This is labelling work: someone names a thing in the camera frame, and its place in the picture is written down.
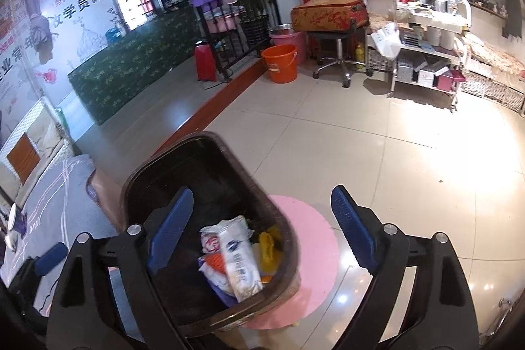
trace trash bin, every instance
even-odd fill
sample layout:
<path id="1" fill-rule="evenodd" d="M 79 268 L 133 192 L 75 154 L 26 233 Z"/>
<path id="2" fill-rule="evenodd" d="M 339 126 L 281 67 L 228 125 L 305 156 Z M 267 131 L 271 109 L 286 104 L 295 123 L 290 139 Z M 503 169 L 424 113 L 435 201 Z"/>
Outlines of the trash bin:
<path id="1" fill-rule="evenodd" d="M 189 135 L 139 167 L 122 189 L 121 208 L 130 224 L 143 223 L 151 211 L 166 206 L 182 186 L 193 191 L 193 214 L 168 266 L 152 277 L 152 283 L 184 335 L 201 336 L 237 327 L 295 294 L 298 248 L 290 223 L 213 133 Z M 199 271 L 199 230 L 237 215 L 245 216 L 254 237 L 276 225 L 283 238 L 283 259 L 261 292 L 227 308 Z"/>

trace suitcase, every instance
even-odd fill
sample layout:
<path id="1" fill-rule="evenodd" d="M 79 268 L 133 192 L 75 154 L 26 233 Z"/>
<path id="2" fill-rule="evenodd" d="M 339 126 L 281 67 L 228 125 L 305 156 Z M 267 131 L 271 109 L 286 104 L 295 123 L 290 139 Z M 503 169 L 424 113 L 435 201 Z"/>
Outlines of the suitcase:
<path id="1" fill-rule="evenodd" d="M 298 32 L 346 32 L 355 20 L 368 25 L 363 0 L 311 0 L 291 11 L 293 29 Z"/>

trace wicker basket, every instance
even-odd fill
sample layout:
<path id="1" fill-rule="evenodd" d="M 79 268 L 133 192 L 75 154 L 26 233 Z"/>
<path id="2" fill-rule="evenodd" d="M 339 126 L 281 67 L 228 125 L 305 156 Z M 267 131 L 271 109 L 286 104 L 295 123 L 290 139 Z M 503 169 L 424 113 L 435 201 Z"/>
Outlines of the wicker basket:
<path id="1" fill-rule="evenodd" d="M 466 81 L 461 90 L 482 98 L 489 98 L 508 109 L 519 112 L 525 101 L 525 94 L 474 72 L 464 71 Z"/>
<path id="2" fill-rule="evenodd" d="M 380 72 L 391 72 L 394 69 L 394 60 L 389 60 L 376 50 L 368 48 L 367 68 Z"/>

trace black office chair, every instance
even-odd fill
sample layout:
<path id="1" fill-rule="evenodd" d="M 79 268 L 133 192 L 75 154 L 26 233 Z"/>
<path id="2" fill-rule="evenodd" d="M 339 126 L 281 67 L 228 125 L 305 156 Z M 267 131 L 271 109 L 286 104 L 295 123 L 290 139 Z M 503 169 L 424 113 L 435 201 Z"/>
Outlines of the black office chair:
<path id="1" fill-rule="evenodd" d="M 366 66 L 366 62 L 362 63 L 361 61 L 354 61 L 354 60 L 348 60 L 343 55 L 343 40 L 346 40 L 351 35 L 353 35 L 357 31 L 358 27 L 355 23 L 355 21 L 352 21 L 352 24 L 350 28 L 345 32 L 307 32 L 309 37 L 315 37 L 319 39 L 325 39 L 325 40 L 335 40 L 335 50 L 337 57 L 322 57 L 317 59 L 319 67 L 315 72 L 313 72 L 313 78 L 319 79 L 319 72 L 323 69 L 326 69 L 327 67 L 333 66 L 335 64 L 339 65 L 342 72 L 343 72 L 343 87 L 349 88 L 350 87 L 350 79 L 351 75 L 350 72 L 347 69 L 347 64 L 355 64 L 355 65 L 362 65 Z M 365 61 L 367 60 L 367 48 L 366 48 L 366 41 L 365 41 Z M 323 65 L 323 60 L 332 60 L 328 64 Z"/>

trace metal screw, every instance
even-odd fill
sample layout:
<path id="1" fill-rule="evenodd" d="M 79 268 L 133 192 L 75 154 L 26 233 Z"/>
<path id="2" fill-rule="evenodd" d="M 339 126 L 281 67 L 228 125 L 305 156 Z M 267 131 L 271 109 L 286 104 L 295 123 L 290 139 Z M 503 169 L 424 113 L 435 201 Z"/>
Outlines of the metal screw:
<path id="1" fill-rule="evenodd" d="M 448 236 L 442 232 L 436 233 L 436 239 L 438 242 L 441 242 L 441 243 L 448 242 Z"/>
<path id="2" fill-rule="evenodd" d="M 140 231 L 142 230 L 142 227 L 140 227 L 139 224 L 132 224 L 128 227 L 128 235 L 138 235 Z"/>
<path id="3" fill-rule="evenodd" d="M 89 235 L 87 233 L 81 233 L 77 237 L 78 243 L 86 243 L 89 239 Z"/>
<path id="4" fill-rule="evenodd" d="M 383 231 L 387 235 L 395 235 L 397 233 L 397 227 L 394 224 L 385 224 L 383 227 Z"/>

